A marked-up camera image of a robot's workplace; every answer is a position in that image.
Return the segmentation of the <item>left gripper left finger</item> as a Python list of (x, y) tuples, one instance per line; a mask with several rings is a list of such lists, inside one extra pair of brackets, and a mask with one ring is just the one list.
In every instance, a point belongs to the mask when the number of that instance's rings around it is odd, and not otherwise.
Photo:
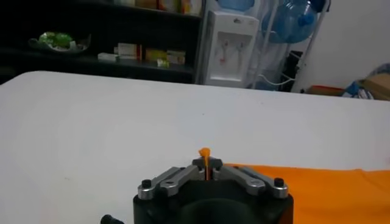
[(157, 192), (164, 192), (167, 197), (179, 193), (189, 181), (206, 179), (206, 165), (203, 156), (194, 159), (187, 167), (171, 167), (153, 179), (144, 179), (138, 186), (137, 197), (140, 200), (152, 200)]

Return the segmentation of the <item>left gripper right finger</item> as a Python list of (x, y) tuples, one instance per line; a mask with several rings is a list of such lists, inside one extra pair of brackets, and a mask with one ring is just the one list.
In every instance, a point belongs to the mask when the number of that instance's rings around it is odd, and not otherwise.
[(271, 178), (258, 173), (248, 166), (224, 165), (221, 159), (211, 157), (208, 160), (214, 180), (232, 180), (238, 183), (249, 195), (259, 196), (263, 192), (274, 198), (287, 198), (288, 185), (282, 178)]

